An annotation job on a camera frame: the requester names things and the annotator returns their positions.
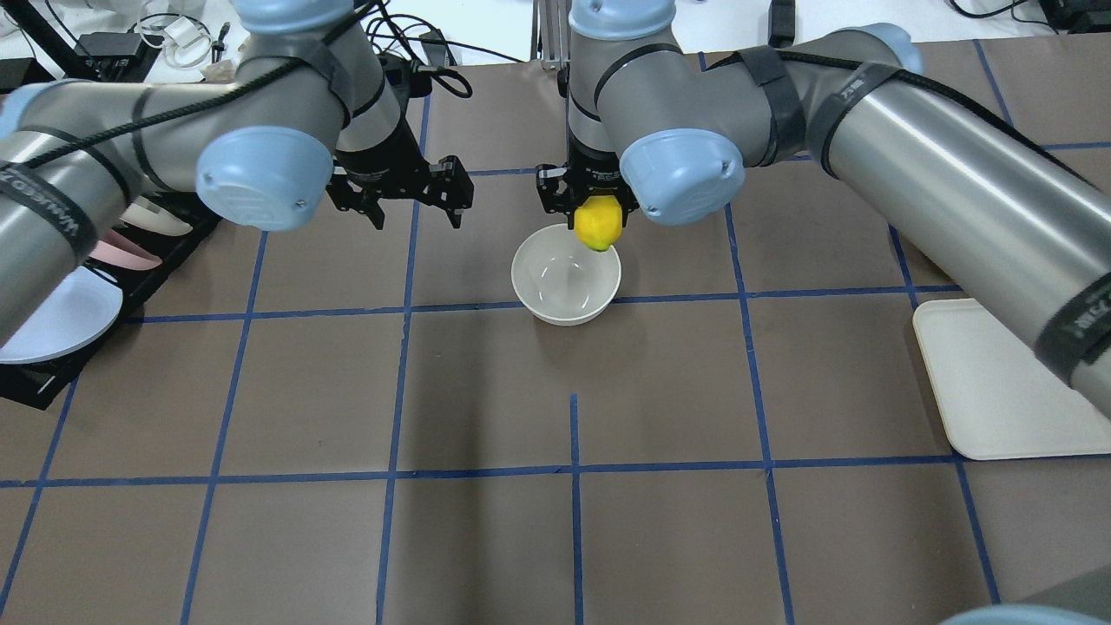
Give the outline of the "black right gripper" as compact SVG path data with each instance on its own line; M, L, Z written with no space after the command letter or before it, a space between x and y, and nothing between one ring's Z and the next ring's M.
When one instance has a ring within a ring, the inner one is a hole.
M575 209L591 195L614 195L621 210L621 230L628 216L639 210L634 191L620 173L615 153L569 143L563 165L540 163L536 167L536 193L547 214L572 218Z

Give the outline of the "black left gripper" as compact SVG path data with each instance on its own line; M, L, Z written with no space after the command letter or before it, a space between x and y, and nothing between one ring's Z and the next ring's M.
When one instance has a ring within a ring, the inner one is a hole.
M386 211L378 204L387 201L419 201L444 210L450 225L458 230L462 216L473 205L476 185L461 159L446 155L429 162L422 154L408 120L399 119L391 134L374 147L360 150L337 149L328 196L338 211L353 211L366 216L381 231Z

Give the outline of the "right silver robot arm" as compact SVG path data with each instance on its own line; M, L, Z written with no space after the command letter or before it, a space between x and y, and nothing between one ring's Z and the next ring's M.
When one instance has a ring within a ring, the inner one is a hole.
M569 138L659 225L691 224L745 171L805 151L980 301L1049 372L1108 409L1108 196L921 75L879 23L697 72L672 1L569 9Z

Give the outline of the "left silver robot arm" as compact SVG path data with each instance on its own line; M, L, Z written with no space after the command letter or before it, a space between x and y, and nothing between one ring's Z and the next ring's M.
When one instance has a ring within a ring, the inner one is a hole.
M262 231L306 225L334 170L356 210L413 199L452 226L476 187L429 162L362 19L373 1L236 1L233 82L28 84L3 99L3 340L91 256L144 194L192 193Z

